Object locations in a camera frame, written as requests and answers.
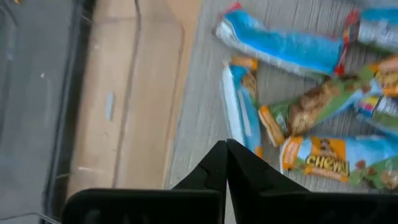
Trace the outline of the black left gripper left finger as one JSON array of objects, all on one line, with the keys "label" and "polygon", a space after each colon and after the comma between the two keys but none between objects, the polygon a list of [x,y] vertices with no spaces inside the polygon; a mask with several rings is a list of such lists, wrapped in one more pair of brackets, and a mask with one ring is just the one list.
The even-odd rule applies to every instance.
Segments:
[{"label": "black left gripper left finger", "polygon": [[62,224],[223,224],[228,147],[218,141],[170,190],[86,189],[66,202]]}]

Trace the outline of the blue red-ended granola bar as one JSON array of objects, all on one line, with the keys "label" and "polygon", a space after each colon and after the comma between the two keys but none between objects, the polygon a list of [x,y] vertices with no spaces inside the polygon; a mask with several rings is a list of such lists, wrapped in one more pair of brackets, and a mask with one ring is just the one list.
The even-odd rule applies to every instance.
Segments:
[{"label": "blue red-ended granola bar", "polygon": [[268,28],[240,3],[220,16],[213,34],[233,49],[296,75],[322,81],[345,72],[344,38]]},{"label": "blue red-ended granola bar", "polygon": [[343,35],[345,42],[359,42],[398,54],[398,8],[351,11]]}]

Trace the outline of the blue orange Chewy granola bar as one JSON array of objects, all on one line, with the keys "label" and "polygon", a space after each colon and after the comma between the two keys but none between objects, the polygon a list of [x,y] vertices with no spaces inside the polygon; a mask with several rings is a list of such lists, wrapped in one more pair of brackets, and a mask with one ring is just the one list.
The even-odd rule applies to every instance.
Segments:
[{"label": "blue orange Chewy granola bar", "polygon": [[290,137],[280,147],[280,171],[398,190],[398,139],[377,135]]}]

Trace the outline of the green Chewy granola bar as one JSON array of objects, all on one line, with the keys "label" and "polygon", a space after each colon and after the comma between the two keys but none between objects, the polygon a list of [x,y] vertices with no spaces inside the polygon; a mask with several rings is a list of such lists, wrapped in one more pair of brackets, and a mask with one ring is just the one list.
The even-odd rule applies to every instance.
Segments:
[{"label": "green Chewy granola bar", "polygon": [[295,98],[260,106],[259,118],[272,145],[280,146],[287,138],[308,131],[377,92],[376,72],[372,66],[364,67],[358,73],[329,79]]}]

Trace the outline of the silver bar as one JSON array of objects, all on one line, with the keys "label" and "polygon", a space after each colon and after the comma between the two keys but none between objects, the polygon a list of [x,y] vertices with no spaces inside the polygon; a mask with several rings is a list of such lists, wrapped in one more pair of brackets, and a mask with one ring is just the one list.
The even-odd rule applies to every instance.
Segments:
[{"label": "silver bar", "polygon": [[398,138],[398,96],[369,96],[354,105],[360,119]]}]

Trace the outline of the grey woven placemat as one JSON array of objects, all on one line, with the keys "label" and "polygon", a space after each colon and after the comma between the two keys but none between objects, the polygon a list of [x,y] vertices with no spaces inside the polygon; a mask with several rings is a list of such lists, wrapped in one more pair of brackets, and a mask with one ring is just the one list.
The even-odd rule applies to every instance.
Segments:
[{"label": "grey woven placemat", "polygon": [[[173,158],[166,181],[168,188],[180,182],[218,140],[229,138],[220,85],[223,63],[238,54],[211,34],[218,14],[239,1],[244,10],[266,26],[328,35],[342,33],[345,19],[360,1],[350,0],[205,0],[194,35],[190,70],[174,141]],[[354,45],[349,48],[345,69],[355,71],[387,55]],[[257,89],[260,104],[270,104],[315,87],[315,81],[261,64]],[[345,136],[375,134],[377,130],[348,110],[313,128],[311,134]],[[335,180],[288,173],[292,180],[316,192],[366,192]]]}]

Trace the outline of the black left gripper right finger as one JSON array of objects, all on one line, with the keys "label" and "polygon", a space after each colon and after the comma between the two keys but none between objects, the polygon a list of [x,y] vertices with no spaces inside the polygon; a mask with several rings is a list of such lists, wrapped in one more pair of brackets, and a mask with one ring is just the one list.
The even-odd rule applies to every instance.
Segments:
[{"label": "black left gripper right finger", "polygon": [[398,195],[311,192],[234,139],[226,143],[237,224],[398,224]]}]

